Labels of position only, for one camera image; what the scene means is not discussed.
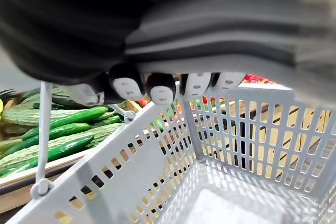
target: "produce display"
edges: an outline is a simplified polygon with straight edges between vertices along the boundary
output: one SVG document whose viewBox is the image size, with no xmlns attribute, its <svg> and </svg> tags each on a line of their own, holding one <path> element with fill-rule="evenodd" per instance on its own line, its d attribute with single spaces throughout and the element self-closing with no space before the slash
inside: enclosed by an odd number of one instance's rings
<svg viewBox="0 0 336 224">
<path fill-rule="evenodd" d="M 123 125 L 123 116 L 108 106 L 83 106 L 58 87 L 52 90 L 48 162 L 93 148 Z M 16 105 L 4 107 L 2 93 L 15 98 Z M 0 105 L 2 178 L 37 166 L 39 89 L 21 95 L 0 92 Z"/>
</svg>

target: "cucumber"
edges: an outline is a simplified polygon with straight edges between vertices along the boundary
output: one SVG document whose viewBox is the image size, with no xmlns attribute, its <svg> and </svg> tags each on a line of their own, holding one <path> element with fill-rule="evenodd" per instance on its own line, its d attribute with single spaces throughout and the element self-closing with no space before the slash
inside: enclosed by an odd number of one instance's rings
<svg viewBox="0 0 336 224">
<path fill-rule="evenodd" d="M 114 123 L 94 129 L 89 129 L 88 131 L 73 134 L 70 136 L 62 136 L 57 139 L 50 140 L 48 144 L 48 149 L 50 150 L 52 148 L 69 143 L 73 140 L 90 135 L 94 135 L 94 140 L 92 141 L 92 143 L 101 142 L 122 125 L 123 123 Z M 27 161 L 37 156 L 38 156 L 38 145 L 34 145 L 29 148 L 20 150 L 0 160 L 0 170 L 5 169 L 11 165 Z"/>
<path fill-rule="evenodd" d="M 71 141 L 69 143 L 63 144 L 59 147 L 52 148 L 48 151 L 48 162 L 67 157 L 69 155 L 81 152 L 86 149 L 86 146 L 90 144 L 93 140 L 94 135 L 82 137 Z M 20 163 L 18 165 L 9 167 L 1 171 L 0 176 L 6 177 L 10 174 L 15 174 L 22 172 L 23 170 L 28 170 L 30 168 L 36 167 L 38 164 L 38 158 L 34 157 L 26 162 Z"/>
<path fill-rule="evenodd" d="M 74 109 L 74 110 L 80 110 L 80 109 L 90 109 L 90 108 L 94 108 L 97 106 L 85 106 L 83 104 L 77 103 L 74 100 L 72 100 L 70 97 L 68 96 L 64 96 L 64 95 L 52 95 L 51 98 L 53 103 Z M 106 107 L 108 109 L 109 112 L 112 112 L 114 109 L 112 109 L 109 106 L 102 106 L 102 107 Z"/>
<path fill-rule="evenodd" d="M 33 108 L 34 109 L 40 109 L 40 104 L 39 103 L 34 103 Z M 62 106 L 62 105 L 58 105 L 58 104 L 52 104 L 51 105 L 51 110 L 69 110 L 69 108 L 67 108 L 65 106 Z"/>
<path fill-rule="evenodd" d="M 0 142 L 0 154 L 5 153 L 8 149 L 12 148 L 13 146 L 22 143 L 21 138 L 9 139 Z"/>
<path fill-rule="evenodd" d="M 51 120 L 57 120 L 69 115 L 73 115 L 85 110 L 52 110 L 50 114 Z M 2 114 L 3 122 L 15 123 L 20 125 L 38 126 L 40 111 L 34 109 L 17 109 L 14 107 L 4 109 Z"/>
<path fill-rule="evenodd" d="M 49 133 L 49 140 L 53 140 L 56 139 L 58 137 L 61 136 L 68 136 L 68 135 L 72 135 L 72 134 L 76 134 L 79 132 L 83 132 L 83 131 L 87 131 L 90 129 L 90 125 L 87 123 L 70 123 L 67 125 L 63 125 L 57 128 L 54 128 L 52 130 L 50 130 Z M 38 140 L 39 140 L 39 136 L 33 136 L 32 138 L 29 138 L 25 141 L 23 141 L 20 144 L 17 144 L 15 146 L 13 146 L 12 148 L 8 149 L 4 154 L 2 154 L 0 156 L 0 159 L 14 153 L 17 151 L 20 151 L 22 149 L 26 149 L 29 148 L 33 145 L 37 145 L 38 144 Z"/>
<path fill-rule="evenodd" d="M 102 115 L 102 116 L 100 116 L 98 118 L 93 118 L 88 123 L 91 123 L 91 124 L 98 123 L 98 122 L 103 121 L 103 120 L 105 120 L 107 118 L 110 118 L 111 116 L 114 116 L 114 115 L 119 115 L 119 114 L 116 111 L 106 112 L 104 115 Z"/>
<path fill-rule="evenodd" d="M 20 125 L 20 124 L 14 124 L 14 123 L 5 123 L 2 127 L 3 132 L 6 135 L 16 135 L 16 136 L 21 136 L 27 133 L 32 128 L 33 126 Z"/>
<path fill-rule="evenodd" d="M 56 127 L 60 127 L 62 125 L 69 124 L 69 123 L 87 122 L 93 118 L 98 118 L 104 115 L 106 112 L 107 112 L 107 108 L 105 107 L 95 107 L 95 108 L 91 108 L 88 110 L 80 111 L 78 113 L 66 116 L 64 118 L 53 120 L 50 123 L 50 129 L 54 129 Z M 25 140 L 25 139 L 28 139 L 28 138 L 31 138 L 37 135 L 38 135 L 38 127 L 32 130 L 31 132 L 23 135 L 22 139 Z"/>
<path fill-rule="evenodd" d="M 112 124 L 112 123 L 120 123 L 120 122 L 121 122 L 120 116 L 114 115 L 110 118 L 107 118 L 107 119 L 101 121 L 101 122 L 94 123 L 91 127 L 92 128 L 97 128 L 97 127 L 100 127 L 100 126 L 109 125 L 109 124 Z"/>
</svg>

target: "basket handle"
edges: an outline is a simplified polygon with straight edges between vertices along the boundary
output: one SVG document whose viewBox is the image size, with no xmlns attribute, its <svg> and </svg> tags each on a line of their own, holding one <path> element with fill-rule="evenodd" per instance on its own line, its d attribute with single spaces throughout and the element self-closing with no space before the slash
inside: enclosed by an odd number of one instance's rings
<svg viewBox="0 0 336 224">
<path fill-rule="evenodd" d="M 39 143 L 38 143 L 38 165 L 36 181 L 30 190 L 30 195 L 38 199 L 46 195 L 52 188 L 52 183 L 45 176 L 45 168 L 48 162 L 48 141 L 50 131 L 51 113 L 51 83 L 41 82 L 40 91 L 40 118 L 39 118 Z"/>
</svg>

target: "red tomato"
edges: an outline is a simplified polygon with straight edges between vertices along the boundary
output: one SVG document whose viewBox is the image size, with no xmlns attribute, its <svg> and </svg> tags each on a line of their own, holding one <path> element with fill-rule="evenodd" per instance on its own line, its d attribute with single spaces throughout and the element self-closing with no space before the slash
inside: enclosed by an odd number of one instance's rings
<svg viewBox="0 0 336 224">
<path fill-rule="evenodd" d="M 208 104 L 208 101 L 206 100 L 206 97 L 202 97 L 202 98 L 203 98 L 203 103 Z"/>
<path fill-rule="evenodd" d="M 150 103 L 150 101 L 148 99 L 140 99 L 139 100 L 139 104 L 140 104 L 140 107 L 145 107 L 148 103 Z"/>
</svg>

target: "robotic hand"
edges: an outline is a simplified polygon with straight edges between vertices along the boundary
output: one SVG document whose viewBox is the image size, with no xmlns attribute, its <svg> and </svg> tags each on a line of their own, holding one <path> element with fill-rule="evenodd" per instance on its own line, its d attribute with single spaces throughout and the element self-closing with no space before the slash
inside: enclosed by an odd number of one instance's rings
<svg viewBox="0 0 336 224">
<path fill-rule="evenodd" d="M 335 3 L 0 0 L 0 41 L 21 71 L 84 105 L 194 100 L 255 73 L 336 106 Z"/>
</svg>

